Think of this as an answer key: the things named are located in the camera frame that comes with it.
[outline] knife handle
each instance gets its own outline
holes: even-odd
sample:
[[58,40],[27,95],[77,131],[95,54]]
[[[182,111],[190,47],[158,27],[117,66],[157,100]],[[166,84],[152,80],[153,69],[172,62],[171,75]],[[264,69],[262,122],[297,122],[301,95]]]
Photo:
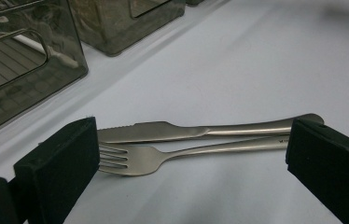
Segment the knife handle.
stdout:
[[307,119],[317,123],[324,124],[323,119],[316,114],[305,114],[290,119],[279,119],[269,122],[227,125],[227,126],[206,126],[209,131],[205,136],[223,136],[223,135],[283,135],[290,134],[291,124],[294,119]]

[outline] fork handle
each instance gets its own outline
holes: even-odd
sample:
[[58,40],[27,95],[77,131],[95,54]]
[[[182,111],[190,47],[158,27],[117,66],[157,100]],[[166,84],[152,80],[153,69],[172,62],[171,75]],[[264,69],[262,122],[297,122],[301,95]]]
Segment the fork handle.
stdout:
[[189,149],[167,152],[167,160],[184,156],[195,156],[200,154],[218,153],[218,152],[239,152],[250,150],[284,149],[287,148],[288,135],[265,137],[253,140],[233,142],[206,147],[193,147]]
[[226,125],[226,126],[206,126],[209,131],[205,135],[222,136],[222,135],[283,135],[290,134],[291,125],[294,119],[308,119],[317,123],[324,124],[323,119],[316,114],[305,114],[290,119],[279,119],[269,122]]

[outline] stainless steel knife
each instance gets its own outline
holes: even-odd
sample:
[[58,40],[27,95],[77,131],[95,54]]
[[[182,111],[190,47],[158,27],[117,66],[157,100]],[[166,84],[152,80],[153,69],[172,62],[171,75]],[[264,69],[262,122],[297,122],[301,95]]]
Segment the stainless steel knife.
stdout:
[[290,133],[294,119],[308,119],[324,124],[323,119],[316,114],[224,126],[179,127],[165,121],[156,121],[98,130],[98,139],[101,143],[146,143],[226,136],[283,135]]

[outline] black foam pad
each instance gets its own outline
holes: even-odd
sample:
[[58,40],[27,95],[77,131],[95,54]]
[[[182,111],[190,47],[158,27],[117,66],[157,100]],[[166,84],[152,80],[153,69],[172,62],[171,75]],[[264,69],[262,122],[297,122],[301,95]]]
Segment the black foam pad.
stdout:
[[291,174],[349,224],[349,137],[326,125],[295,120],[286,163]]

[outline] fork tines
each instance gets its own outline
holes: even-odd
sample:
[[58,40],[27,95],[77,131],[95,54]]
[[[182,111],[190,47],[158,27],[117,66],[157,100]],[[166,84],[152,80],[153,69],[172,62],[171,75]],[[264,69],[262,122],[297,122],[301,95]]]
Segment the fork tines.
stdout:
[[100,161],[101,166],[112,167],[112,168],[127,168],[127,157],[128,150],[124,146],[117,146],[114,144],[105,144],[110,146],[101,146],[104,149],[100,149]]

